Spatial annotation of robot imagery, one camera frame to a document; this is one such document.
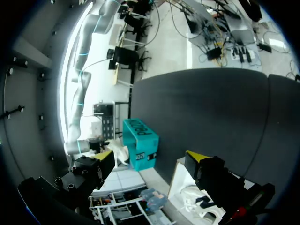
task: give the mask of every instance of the teal box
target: teal box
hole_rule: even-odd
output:
[[[154,167],[159,136],[139,119],[123,121],[123,145],[129,149],[130,163],[136,171]]]

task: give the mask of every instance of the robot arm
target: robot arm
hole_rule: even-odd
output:
[[[71,115],[68,125],[68,142],[65,143],[65,149],[68,154],[75,154],[89,151],[88,148],[80,149],[78,138],[81,135],[80,119],[83,113],[84,99],[87,88],[91,80],[91,73],[84,71],[84,64],[87,60],[92,33],[106,34],[112,24],[121,0],[105,0],[99,10],[99,15],[88,15],[80,29],[79,42],[76,50],[74,69],[77,77],[73,82],[78,83],[78,88],[74,94]]]

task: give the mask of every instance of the black cable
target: black cable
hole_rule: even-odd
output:
[[[288,77],[289,74],[292,74],[294,77],[296,77],[295,74],[293,74],[292,72],[288,72],[288,73],[285,75],[285,77]]]
[[[268,31],[264,32],[264,34],[262,35],[262,38],[263,38],[264,40],[265,40],[264,36],[265,36],[267,33],[280,34],[280,33],[277,33],[277,32],[268,30]],[[279,51],[279,50],[273,48],[272,46],[271,46],[271,48],[272,48],[274,51],[278,52],[278,53],[284,53],[284,54],[288,54],[288,53],[290,53],[290,51],[291,51],[290,49],[288,49],[288,51],[282,52],[282,51]]]
[[[173,15],[173,10],[172,10],[172,5],[171,5],[170,0],[168,0],[168,2],[169,2],[169,4],[170,4],[172,21],[173,21],[173,25],[174,25],[174,28],[176,29],[176,31],[177,31],[183,38],[185,38],[185,39],[194,39],[194,38],[199,37],[199,36],[202,34],[202,32],[204,31],[204,29],[205,29],[206,27],[204,27],[204,28],[200,31],[200,33],[197,34],[195,37],[189,38],[189,37],[186,37],[186,36],[182,35],[182,34],[179,32],[179,30],[177,29],[176,25],[175,25],[174,15]]]
[[[249,163],[249,165],[248,165],[246,171],[245,171],[244,174],[242,175],[242,177],[244,177],[244,176],[248,173],[248,171],[249,171],[251,165],[253,164],[254,159],[255,159],[255,157],[256,157],[256,155],[257,155],[257,153],[258,153],[258,150],[259,150],[259,148],[260,148],[260,146],[261,146],[261,144],[262,144],[262,142],[263,142],[263,135],[264,135],[264,133],[265,133],[265,130],[266,130],[266,127],[267,127],[267,124],[268,124],[268,118],[269,118],[269,113],[270,113],[270,110],[269,110],[269,108],[270,108],[270,100],[271,100],[270,89],[271,89],[271,87],[270,87],[270,82],[268,82],[268,97],[267,97],[267,98],[268,98],[268,99],[267,99],[268,105],[267,105],[266,118],[265,118],[264,126],[263,126],[263,129],[262,129],[262,134],[261,134],[261,137],[260,137],[260,139],[259,139],[259,141],[258,141],[258,144],[257,144],[256,150],[255,150],[255,152],[254,152],[254,155],[253,155],[253,157],[252,157],[252,159],[251,159],[251,161],[250,161],[250,163]]]
[[[288,77],[288,75],[289,74],[292,74],[295,78],[296,78],[296,75],[294,74],[294,72],[293,72],[293,68],[292,68],[292,62],[294,62],[295,63],[295,61],[292,59],[291,61],[290,61],[290,69],[291,69],[291,71],[290,72],[288,72],[287,74],[286,74],[286,76],[285,77]]]
[[[292,61],[295,63],[294,60],[291,60],[291,61],[290,61],[290,69],[291,69],[292,74],[294,74],[293,69],[292,69]]]
[[[156,8],[156,11],[157,11],[157,16],[158,16],[158,27],[157,27],[157,31],[153,37],[153,39],[151,41],[149,41],[148,43],[146,43],[143,47],[137,49],[137,51],[141,50],[142,48],[146,47],[147,45],[149,45],[152,41],[154,41],[154,39],[156,38],[157,34],[158,34],[158,30],[159,30],[159,26],[160,26],[160,17],[159,17],[159,11],[158,11],[158,7],[156,6],[155,3],[153,3],[155,8]]]

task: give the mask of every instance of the wire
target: wire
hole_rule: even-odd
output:
[[[80,79],[81,79],[81,85],[83,85],[83,76],[82,76],[82,74],[85,72],[85,70],[87,69],[87,68],[89,68],[89,67],[91,67],[91,66],[94,66],[95,64],[98,64],[98,63],[100,63],[100,62],[103,62],[103,61],[106,61],[106,60],[109,60],[109,59],[105,59],[105,60],[100,60],[100,61],[98,61],[98,62],[94,62],[93,64],[90,64],[89,66],[87,66],[86,68],[84,68],[83,70],[81,70],[80,71],[80,74],[79,74],[79,76],[80,76]]]
[[[174,25],[174,28],[176,29],[176,31],[177,31],[183,38],[185,38],[185,39],[194,39],[194,38],[199,37],[199,36],[202,34],[202,32],[204,31],[204,29],[206,29],[206,27],[204,27],[204,28],[200,31],[200,33],[197,34],[195,37],[186,37],[186,36],[184,36],[183,34],[181,34],[181,33],[179,32],[179,30],[177,29],[177,27],[176,27],[176,25],[175,25],[174,15],[173,15],[173,10],[172,10],[172,5],[171,5],[170,0],[168,0],[168,2],[169,2],[169,4],[170,4],[170,10],[171,10],[172,21],[173,21],[173,25]]]
[[[262,35],[263,40],[265,40],[265,35],[266,35],[267,33],[281,34],[281,33],[277,33],[277,32],[268,30],[268,31],[264,32],[264,34]],[[278,52],[278,53],[285,53],[285,54],[288,54],[288,53],[290,53],[290,51],[291,51],[290,49],[288,49],[288,51],[282,52],[282,51],[279,51],[279,50],[273,48],[272,46],[271,46],[271,48],[272,48],[274,51]]]
[[[254,52],[254,54],[255,55],[257,55],[257,58],[258,58],[258,60],[260,61],[260,64],[250,64],[250,67],[253,67],[253,66],[262,66],[263,65],[263,62],[261,61],[261,59],[259,58],[259,55],[258,55],[258,53],[256,53],[255,51],[253,51]]]
[[[206,55],[205,60],[203,60],[203,61],[200,60],[200,57],[203,56],[203,55],[206,55],[206,54],[204,53],[204,54],[201,54],[201,55],[198,56],[198,60],[199,60],[200,63],[204,63],[205,61],[207,61],[207,55]]]
[[[277,32],[278,34],[280,33],[279,30],[277,30],[275,27],[274,27],[274,22],[271,22],[271,26],[273,27],[274,31]]]
[[[294,77],[296,77],[292,72],[288,72],[285,77],[288,77],[289,74],[292,74]]]
[[[294,62],[294,64],[295,64],[295,61],[294,61],[294,60],[291,60],[291,61],[290,61],[290,69],[291,69],[292,74],[294,74],[294,72],[293,72],[294,70],[292,69],[292,62]]]
[[[270,82],[268,82],[268,88],[267,88],[267,90],[268,90],[268,97],[267,97],[268,99],[267,99],[267,102],[268,102],[268,104],[270,104],[270,101],[271,101]],[[248,171],[249,171],[251,165],[253,164],[254,159],[255,159],[255,157],[256,157],[256,155],[258,153],[258,150],[259,150],[259,148],[260,148],[260,146],[261,146],[261,144],[263,142],[263,134],[265,133],[265,130],[266,130],[266,127],[267,127],[267,124],[268,124],[268,118],[269,118],[269,113],[270,113],[269,109],[270,109],[270,106],[268,105],[268,107],[267,107],[267,113],[266,113],[266,117],[265,117],[265,122],[264,122],[264,126],[263,126],[263,129],[262,129],[261,137],[260,137],[260,139],[258,141],[258,144],[257,144],[256,150],[254,152],[254,155],[253,155],[253,157],[252,157],[252,159],[251,159],[248,167],[246,168],[244,174],[242,175],[242,177],[244,177],[248,173]]]
[[[154,39],[156,38],[157,34],[158,34],[158,31],[159,31],[159,26],[160,26],[160,17],[159,17],[159,11],[158,11],[158,7],[156,6],[155,3],[153,3],[155,8],[156,8],[156,11],[157,11],[157,16],[158,16],[158,26],[157,26],[157,31],[153,37],[153,39],[151,41],[149,41],[148,43],[146,43],[143,47],[139,48],[138,50],[141,50],[142,48],[146,47],[147,45],[149,45],[152,41],[154,41]]]
[[[287,74],[286,74],[286,76],[285,77],[288,77],[288,75],[289,74],[292,74],[295,78],[296,78],[296,75],[294,74],[294,72],[293,72],[293,68],[292,68],[292,62],[294,62],[295,63],[295,61],[292,59],[291,61],[290,61],[290,69],[291,69],[291,71],[290,72],[288,72]]]

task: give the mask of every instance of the black chair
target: black chair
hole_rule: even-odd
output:
[[[120,63],[123,65],[128,65],[128,68],[122,69],[135,69],[136,63],[138,63],[139,71],[147,71],[144,69],[143,63],[146,59],[152,59],[151,57],[145,57],[145,53],[148,51],[144,51],[139,57],[139,54],[136,51],[129,50],[126,48],[116,47],[113,53],[113,59],[110,61],[110,66],[108,69],[115,69],[115,64]]]
[[[146,37],[146,29],[148,27],[152,27],[150,23],[150,21],[147,21],[145,24],[143,24],[143,20],[140,19],[135,19],[133,16],[131,15],[126,15],[124,21],[126,23],[128,23],[128,25],[130,25],[131,27],[133,27],[133,31],[131,30],[127,30],[127,32],[130,32],[132,34],[136,34],[136,33],[140,33],[142,37]]]

